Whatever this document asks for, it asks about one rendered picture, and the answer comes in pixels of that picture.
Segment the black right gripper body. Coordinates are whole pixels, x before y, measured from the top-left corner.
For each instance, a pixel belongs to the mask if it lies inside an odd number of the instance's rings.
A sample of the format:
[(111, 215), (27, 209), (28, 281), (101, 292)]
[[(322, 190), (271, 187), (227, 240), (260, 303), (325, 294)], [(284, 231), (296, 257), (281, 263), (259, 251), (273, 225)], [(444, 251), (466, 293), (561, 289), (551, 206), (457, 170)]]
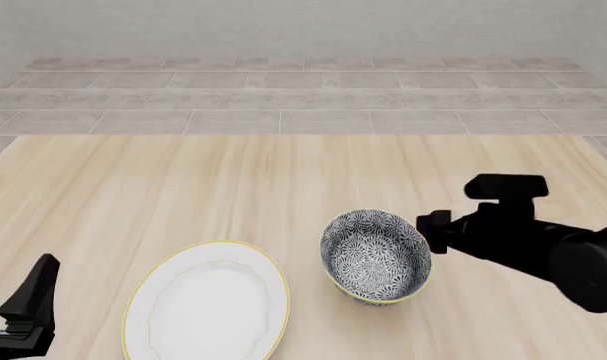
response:
[(433, 254), (446, 254), (449, 224), (452, 222), (450, 210), (435, 210), (428, 215), (416, 218), (416, 228), (426, 239)]

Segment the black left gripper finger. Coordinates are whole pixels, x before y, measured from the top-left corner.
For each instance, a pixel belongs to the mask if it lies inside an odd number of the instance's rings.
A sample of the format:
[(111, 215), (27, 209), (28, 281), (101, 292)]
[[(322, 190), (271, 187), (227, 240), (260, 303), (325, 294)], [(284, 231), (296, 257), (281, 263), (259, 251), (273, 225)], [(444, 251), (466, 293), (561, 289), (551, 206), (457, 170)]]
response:
[(41, 327), (55, 329), (54, 293), (60, 262), (52, 254), (43, 254), (27, 278), (0, 306), (8, 330)]

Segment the black white patterned bowl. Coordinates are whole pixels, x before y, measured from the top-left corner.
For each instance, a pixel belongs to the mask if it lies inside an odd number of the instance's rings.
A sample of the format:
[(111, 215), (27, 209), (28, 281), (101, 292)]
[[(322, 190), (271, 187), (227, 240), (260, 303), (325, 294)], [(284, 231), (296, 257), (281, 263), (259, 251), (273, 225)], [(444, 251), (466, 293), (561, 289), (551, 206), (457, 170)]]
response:
[(332, 219), (323, 230), (319, 254), (335, 287), (371, 306), (416, 296), (433, 266), (428, 242), (416, 227), (380, 209), (355, 209)]

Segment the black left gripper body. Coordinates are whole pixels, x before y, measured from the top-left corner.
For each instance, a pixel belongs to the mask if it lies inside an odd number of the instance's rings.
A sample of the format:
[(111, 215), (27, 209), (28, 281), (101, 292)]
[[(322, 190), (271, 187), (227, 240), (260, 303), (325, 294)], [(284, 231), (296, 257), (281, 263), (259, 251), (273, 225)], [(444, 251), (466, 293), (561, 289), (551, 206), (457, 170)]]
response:
[(19, 332), (0, 331), (0, 360), (46, 356), (55, 334), (41, 326), (28, 326)]

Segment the white plate with yellow rim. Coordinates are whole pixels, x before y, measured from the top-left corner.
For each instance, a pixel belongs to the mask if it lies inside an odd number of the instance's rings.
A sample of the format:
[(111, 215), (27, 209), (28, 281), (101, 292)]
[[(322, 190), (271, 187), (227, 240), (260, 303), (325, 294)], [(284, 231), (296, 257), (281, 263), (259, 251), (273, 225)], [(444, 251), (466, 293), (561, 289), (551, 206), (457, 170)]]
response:
[(265, 251), (215, 240), (166, 257), (134, 290), (126, 360), (268, 360), (290, 313), (284, 273)]

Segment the small black plate on stalk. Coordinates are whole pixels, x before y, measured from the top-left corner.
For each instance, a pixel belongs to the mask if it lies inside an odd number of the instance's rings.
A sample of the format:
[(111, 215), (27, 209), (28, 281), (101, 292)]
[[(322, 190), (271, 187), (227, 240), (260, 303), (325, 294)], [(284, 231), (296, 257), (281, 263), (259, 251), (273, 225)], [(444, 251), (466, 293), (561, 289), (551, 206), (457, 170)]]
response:
[(485, 173), (471, 179), (464, 193), (473, 200), (498, 200), (507, 211), (533, 218), (533, 199), (547, 197), (549, 190), (544, 176)]

